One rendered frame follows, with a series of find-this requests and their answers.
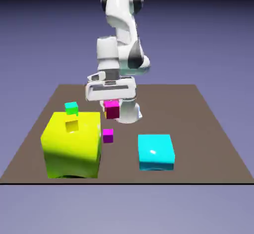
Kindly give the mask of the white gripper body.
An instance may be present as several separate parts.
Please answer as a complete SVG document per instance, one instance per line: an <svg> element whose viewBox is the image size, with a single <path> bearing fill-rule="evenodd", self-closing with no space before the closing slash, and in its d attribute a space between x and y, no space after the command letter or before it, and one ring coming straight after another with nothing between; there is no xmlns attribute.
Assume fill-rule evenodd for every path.
<svg viewBox="0 0 254 234"><path fill-rule="evenodd" d="M85 97L88 101L135 98L135 79L121 78L89 82L85 87Z"/></svg>

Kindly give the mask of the large cyan box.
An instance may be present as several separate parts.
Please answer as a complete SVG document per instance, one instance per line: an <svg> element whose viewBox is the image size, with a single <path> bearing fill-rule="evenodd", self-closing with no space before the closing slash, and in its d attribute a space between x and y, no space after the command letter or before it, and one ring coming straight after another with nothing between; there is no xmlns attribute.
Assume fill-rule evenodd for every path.
<svg viewBox="0 0 254 234"><path fill-rule="evenodd" d="M169 134L138 135L139 169L173 170L175 151Z"/></svg>

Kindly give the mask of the small purple cube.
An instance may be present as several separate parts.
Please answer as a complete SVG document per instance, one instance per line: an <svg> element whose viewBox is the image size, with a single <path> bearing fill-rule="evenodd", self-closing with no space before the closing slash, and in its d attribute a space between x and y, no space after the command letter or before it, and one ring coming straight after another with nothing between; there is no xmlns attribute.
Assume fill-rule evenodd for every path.
<svg viewBox="0 0 254 234"><path fill-rule="evenodd" d="M114 142L114 129L103 129L103 143Z"/></svg>

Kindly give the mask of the small crimson cube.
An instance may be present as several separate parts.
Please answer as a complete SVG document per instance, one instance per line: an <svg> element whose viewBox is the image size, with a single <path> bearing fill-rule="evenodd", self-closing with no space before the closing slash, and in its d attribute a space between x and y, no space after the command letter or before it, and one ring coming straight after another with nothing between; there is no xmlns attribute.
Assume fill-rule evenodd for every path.
<svg viewBox="0 0 254 234"><path fill-rule="evenodd" d="M117 119L120 117L120 105L118 100L104 101L104 109L107 119Z"/></svg>

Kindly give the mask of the small green cube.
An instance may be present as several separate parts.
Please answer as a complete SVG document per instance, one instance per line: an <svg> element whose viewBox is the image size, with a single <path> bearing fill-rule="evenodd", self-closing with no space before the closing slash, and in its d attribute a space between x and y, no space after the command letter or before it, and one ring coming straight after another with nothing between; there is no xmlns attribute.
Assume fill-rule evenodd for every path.
<svg viewBox="0 0 254 234"><path fill-rule="evenodd" d="M67 102L64 104L65 112L67 115L76 115L78 116L78 105L77 102Z"/></svg>

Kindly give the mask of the large yellow box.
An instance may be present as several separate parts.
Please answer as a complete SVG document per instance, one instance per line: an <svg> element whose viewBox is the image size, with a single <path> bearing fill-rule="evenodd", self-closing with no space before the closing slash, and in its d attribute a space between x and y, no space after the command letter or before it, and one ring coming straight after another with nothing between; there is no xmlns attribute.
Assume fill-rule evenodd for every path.
<svg viewBox="0 0 254 234"><path fill-rule="evenodd" d="M79 130L68 133L65 112L54 112L41 135L48 178L97 178L101 156L100 112L79 112Z"/></svg>

